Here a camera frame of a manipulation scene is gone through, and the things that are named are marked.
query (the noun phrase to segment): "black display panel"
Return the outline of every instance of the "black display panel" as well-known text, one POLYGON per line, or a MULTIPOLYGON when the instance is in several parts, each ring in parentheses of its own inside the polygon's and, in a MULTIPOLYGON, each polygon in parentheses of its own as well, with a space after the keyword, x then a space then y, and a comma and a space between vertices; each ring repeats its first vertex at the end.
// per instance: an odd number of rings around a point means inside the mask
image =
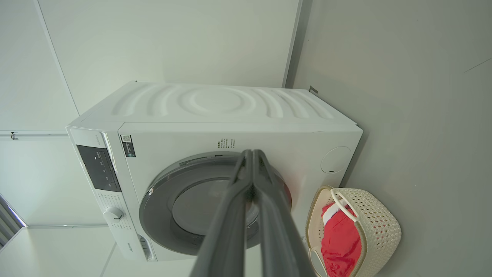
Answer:
POLYGON ((108 150, 82 145, 77 145, 77 148, 94 188, 121 192, 113 164, 109 159, 108 150))

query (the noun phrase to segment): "control panel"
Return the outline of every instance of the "control panel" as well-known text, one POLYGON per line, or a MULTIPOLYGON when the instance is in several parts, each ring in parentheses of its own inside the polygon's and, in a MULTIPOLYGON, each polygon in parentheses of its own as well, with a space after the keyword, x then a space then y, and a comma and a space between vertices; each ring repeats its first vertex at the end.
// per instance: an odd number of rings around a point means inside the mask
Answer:
POLYGON ((121 192, 108 150, 83 145, 77 145, 77 148, 94 188, 121 192))
POLYGON ((144 250, 141 236, 134 230, 108 150, 83 145, 77 145, 77 149, 104 219, 123 256, 130 260, 146 261, 150 253, 144 250))

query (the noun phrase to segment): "floor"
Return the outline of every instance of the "floor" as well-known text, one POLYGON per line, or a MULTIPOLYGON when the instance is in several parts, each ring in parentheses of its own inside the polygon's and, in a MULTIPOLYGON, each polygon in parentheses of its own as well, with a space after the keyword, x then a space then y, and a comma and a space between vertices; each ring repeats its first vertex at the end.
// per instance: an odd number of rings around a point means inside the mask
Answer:
POLYGON ((364 135, 342 186, 394 214, 402 240, 378 276, 492 270, 492 2, 314 0, 294 88, 364 135))

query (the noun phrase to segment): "door glass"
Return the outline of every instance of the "door glass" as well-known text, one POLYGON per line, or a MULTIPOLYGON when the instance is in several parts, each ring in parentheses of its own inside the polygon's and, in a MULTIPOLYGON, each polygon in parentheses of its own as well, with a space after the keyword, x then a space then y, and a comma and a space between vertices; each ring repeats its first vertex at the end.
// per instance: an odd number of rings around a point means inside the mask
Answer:
MULTIPOLYGON (((206 235, 228 184, 229 178, 217 178, 183 192, 173 205, 176 223, 190 233, 206 235)), ((256 220, 259 210, 255 204, 248 203, 246 211, 246 223, 250 225, 256 220)))

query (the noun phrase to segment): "front-load washing machine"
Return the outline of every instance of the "front-load washing machine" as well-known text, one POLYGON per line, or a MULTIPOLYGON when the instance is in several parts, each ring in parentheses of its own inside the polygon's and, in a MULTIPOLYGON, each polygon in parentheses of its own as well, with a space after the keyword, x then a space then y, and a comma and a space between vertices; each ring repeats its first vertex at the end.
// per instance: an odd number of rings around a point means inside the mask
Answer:
MULTIPOLYGON (((338 187, 362 135, 306 90, 130 82, 67 127, 127 259, 193 258, 239 154, 261 149, 299 233, 321 185, 338 187)), ((246 207, 246 243, 259 243, 246 207)))

